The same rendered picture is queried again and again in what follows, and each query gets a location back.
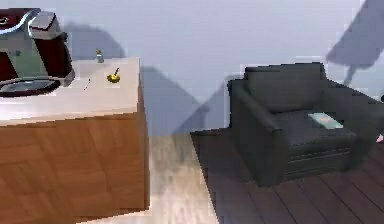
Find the wooden cabinet with pale top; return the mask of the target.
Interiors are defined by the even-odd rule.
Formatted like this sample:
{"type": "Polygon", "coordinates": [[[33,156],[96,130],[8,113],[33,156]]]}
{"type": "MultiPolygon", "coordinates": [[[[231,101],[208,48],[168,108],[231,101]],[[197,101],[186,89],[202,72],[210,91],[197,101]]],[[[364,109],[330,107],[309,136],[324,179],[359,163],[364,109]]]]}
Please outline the wooden cabinet with pale top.
{"type": "Polygon", "coordinates": [[[139,58],[73,66],[68,87],[0,98],[0,224],[76,224],[150,204],[139,58]]]}

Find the dark red coffee machine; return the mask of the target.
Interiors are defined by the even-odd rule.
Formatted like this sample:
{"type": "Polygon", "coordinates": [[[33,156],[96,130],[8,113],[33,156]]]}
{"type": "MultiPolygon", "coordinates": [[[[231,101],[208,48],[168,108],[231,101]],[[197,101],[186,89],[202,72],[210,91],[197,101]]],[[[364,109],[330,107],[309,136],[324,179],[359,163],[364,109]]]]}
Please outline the dark red coffee machine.
{"type": "Polygon", "coordinates": [[[69,86],[75,78],[57,16],[39,8],[0,9],[0,97],[69,86]]]}

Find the small yellow bowl with stick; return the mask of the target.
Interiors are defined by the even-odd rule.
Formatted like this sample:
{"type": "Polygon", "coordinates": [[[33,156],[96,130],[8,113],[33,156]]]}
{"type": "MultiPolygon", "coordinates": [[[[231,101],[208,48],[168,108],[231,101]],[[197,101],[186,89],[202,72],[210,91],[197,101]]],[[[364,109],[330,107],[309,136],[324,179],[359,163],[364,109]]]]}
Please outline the small yellow bowl with stick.
{"type": "Polygon", "coordinates": [[[111,83],[118,83],[120,81],[120,76],[118,75],[119,69],[116,69],[113,74],[107,76],[107,80],[111,83]]]}

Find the small pink and black object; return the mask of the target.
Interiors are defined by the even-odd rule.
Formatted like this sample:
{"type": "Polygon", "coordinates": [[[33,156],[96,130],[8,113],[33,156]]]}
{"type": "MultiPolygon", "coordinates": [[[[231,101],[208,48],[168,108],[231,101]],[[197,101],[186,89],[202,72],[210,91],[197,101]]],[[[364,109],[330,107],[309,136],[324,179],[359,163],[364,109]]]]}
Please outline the small pink and black object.
{"type": "MultiPolygon", "coordinates": [[[[384,103],[384,94],[381,96],[380,101],[384,103]]],[[[383,143],[384,142],[384,136],[382,134],[379,135],[377,138],[377,143],[383,143]]]]}

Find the pale teal book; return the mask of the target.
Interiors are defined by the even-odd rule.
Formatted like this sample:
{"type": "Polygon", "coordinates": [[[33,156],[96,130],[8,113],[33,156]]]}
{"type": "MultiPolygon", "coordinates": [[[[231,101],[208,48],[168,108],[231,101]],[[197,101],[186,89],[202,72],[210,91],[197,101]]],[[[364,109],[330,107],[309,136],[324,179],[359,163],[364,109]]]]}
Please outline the pale teal book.
{"type": "Polygon", "coordinates": [[[326,129],[340,129],[343,127],[337,120],[326,113],[310,113],[309,117],[326,129]]]}

